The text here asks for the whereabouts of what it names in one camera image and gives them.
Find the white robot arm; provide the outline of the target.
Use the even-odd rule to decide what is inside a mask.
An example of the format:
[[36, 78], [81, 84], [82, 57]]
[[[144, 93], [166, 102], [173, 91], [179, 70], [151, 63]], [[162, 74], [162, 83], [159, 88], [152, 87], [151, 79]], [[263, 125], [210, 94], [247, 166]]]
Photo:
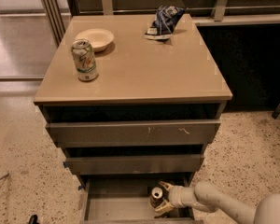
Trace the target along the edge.
[[150, 205], [158, 213], [191, 207], [205, 213], [221, 210], [237, 224], [280, 224], [280, 194], [270, 194], [252, 207], [207, 181], [199, 181], [194, 187], [160, 181], [151, 191]]

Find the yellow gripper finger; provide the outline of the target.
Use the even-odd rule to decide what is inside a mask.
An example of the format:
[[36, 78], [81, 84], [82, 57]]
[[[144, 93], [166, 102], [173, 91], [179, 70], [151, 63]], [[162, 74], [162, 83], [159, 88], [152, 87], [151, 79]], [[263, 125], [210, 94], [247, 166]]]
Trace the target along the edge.
[[166, 200], [164, 200], [160, 205], [155, 208], [157, 213], [167, 213], [174, 209], [172, 204]]
[[159, 184], [166, 190], [170, 191], [174, 186], [168, 182], [160, 181]]

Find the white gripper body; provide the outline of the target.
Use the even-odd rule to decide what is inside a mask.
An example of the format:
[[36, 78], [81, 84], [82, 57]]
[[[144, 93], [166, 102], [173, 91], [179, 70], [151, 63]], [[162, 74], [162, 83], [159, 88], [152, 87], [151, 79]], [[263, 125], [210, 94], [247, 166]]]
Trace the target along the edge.
[[168, 198], [174, 208], [193, 207], [197, 202], [194, 188], [191, 187], [173, 186]]

